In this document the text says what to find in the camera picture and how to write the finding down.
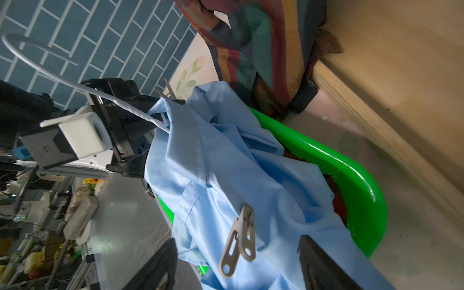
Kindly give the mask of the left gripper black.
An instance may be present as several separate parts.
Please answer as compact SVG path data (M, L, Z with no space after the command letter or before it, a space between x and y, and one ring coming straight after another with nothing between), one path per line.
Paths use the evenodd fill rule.
M143 112L147 112L159 100L156 96L142 95L133 80L88 79L81 84L110 94ZM95 94L90 94L88 100L112 140L113 157L106 169L125 177L144 177L151 146L146 134L155 129L155 125Z

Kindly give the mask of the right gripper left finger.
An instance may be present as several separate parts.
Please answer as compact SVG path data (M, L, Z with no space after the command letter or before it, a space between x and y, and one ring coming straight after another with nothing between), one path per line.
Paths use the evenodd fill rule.
M136 275L123 287L124 290L172 290L178 250L175 239L167 240Z

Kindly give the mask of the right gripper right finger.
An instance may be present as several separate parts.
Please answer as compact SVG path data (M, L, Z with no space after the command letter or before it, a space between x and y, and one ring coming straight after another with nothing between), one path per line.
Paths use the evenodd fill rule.
M361 290L310 236L300 238L298 255L307 290Z

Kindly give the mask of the light blue shirt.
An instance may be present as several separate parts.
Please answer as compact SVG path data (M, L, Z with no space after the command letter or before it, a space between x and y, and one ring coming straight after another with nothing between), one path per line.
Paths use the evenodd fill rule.
M304 289L303 235L365 290L392 288L334 211L319 167L286 158L228 83L196 87L185 105L161 99L149 110L156 113L167 114L169 131L155 130L145 180L175 214L180 259L208 267L205 290ZM244 204L254 210L257 256L225 278L219 263Z

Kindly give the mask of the white wire hanger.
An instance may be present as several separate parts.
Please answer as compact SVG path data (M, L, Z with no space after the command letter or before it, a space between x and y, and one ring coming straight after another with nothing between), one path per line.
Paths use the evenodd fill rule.
M160 128L164 132L166 132L166 133L170 132L170 130L168 128L169 122L168 122L166 116L162 115L162 120L163 121L159 121L159 120L151 117L149 114L147 114L147 113L145 113L143 111L140 111L136 107L134 107L134 106L126 103L125 101L120 100L120 99L118 99L118 98L116 98L116 97L114 97L112 95L101 92L101 91L99 91L97 89L92 89L92 88L87 87L85 85L82 85L80 83L69 81L64 77L62 77L62 76L60 76L58 74L55 74L55 73L51 72L50 70L47 70L41 64L35 62L32 58L27 56L19 48L19 44L26 44L26 45L34 46L36 48L40 48L44 52L52 54L52 55L54 55L54 56L56 56L56 57L58 57L60 59L63 59L63 60L65 60L65 61L67 61L67 62L69 62L69 63L71 63L73 65L79 66L79 63L77 61L75 61L74 59L72 59L68 55L64 54L63 52L60 52L60 51L58 51L58 50L56 50L54 48L51 48L51 47L49 47L49 46L47 46L47 45L45 45L43 43L40 43L40 42L38 42L38 41L36 41L34 39L31 39L29 37L22 36L22 35L17 35L17 34L13 34L13 33L8 33L8 34L3 35L2 36L2 42L15 56L17 56L20 60L22 60L23 62L25 62L26 64L28 64L32 68L34 68L35 70L39 71L40 73L54 79L57 82L68 85L69 87L73 87L76 90L80 90L80 91L83 91L85 93L92 94L92 95L97 95L97 96L99 96L99 97L101 97L103 99L109 100L112 103L114 103L115 105L117 105L118 107L124 109L125 111L128 111L128 112L134 114L135 116L140 117L143 120L154 124L156 127Z

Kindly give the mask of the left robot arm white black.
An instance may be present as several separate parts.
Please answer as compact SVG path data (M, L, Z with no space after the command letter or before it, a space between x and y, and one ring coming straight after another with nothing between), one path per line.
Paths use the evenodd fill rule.
M11 161L34 161L40 169L89 167L142 178L155 125L102 98L106 93L147 113L160 97L143 95L132 80L89 79L87 103L60 110L47 94L1 82L1 147Z

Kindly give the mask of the green plastic basket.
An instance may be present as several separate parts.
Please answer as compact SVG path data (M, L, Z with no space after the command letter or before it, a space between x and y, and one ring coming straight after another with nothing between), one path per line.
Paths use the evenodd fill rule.
M315 164L333 191L333 209L355 245L369 259L387 226L387 206L371 175L358 163L251 108L263 129L283 146L286 158Z

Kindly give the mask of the dark multicolour plaid shirt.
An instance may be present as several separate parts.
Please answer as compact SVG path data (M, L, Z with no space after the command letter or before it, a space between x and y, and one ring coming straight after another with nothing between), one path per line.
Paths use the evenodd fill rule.
M243 102L272 117L306 109L318 92L315 64L341 48L323 29L327 3L178 1L207 44L219 80Z

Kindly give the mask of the wooden clothes rack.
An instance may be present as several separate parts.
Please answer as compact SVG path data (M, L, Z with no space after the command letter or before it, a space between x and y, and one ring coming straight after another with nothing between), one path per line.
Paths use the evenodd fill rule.
M328 1L315 82L464 225L464 4Z

